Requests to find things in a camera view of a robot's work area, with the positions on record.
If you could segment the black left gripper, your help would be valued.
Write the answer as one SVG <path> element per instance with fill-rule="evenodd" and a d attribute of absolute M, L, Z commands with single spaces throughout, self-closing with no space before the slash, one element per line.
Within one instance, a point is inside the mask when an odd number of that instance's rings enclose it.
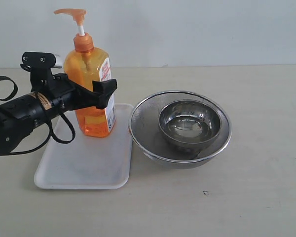
<path fill-rule="evenodd" d="M 105 109 L 117 89 L 117 80 L 92 81 L 93 90 L 70 81 L 65 73 L 53 74 L 50 68 L 29 69 L 31 102 L 37 113 L 64 113 L 89 107 Z"/>

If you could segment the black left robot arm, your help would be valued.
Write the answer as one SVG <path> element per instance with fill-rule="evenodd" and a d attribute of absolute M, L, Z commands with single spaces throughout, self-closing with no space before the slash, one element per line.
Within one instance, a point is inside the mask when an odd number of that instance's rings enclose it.
<path fill-rule="evenodd" d="M 28 70 L 31 75 L 31 92 L 16 97 L 18 86 L 12 93 L 1 99 L 0 104 L 0 156 L 24 155 L 32 153 L 45 145 L 50 138 L 61 144 L 68 144 L 75 138 L 75 128 L 65 112 L 96 107 L 104 109 L 117 89 L 117 81 L 92 81 L 92 90 L 73 82 L 65 73 L 52 74 L 50 69 L 39 73 L 37 69 Z M 72 139 L 62 140 L 53 131 L 52 119 L 61 117 L 72 133 Z M 37 147 L 15 152 L 20 142 L 34 129 L 46 124 L 47 138 Z"/>

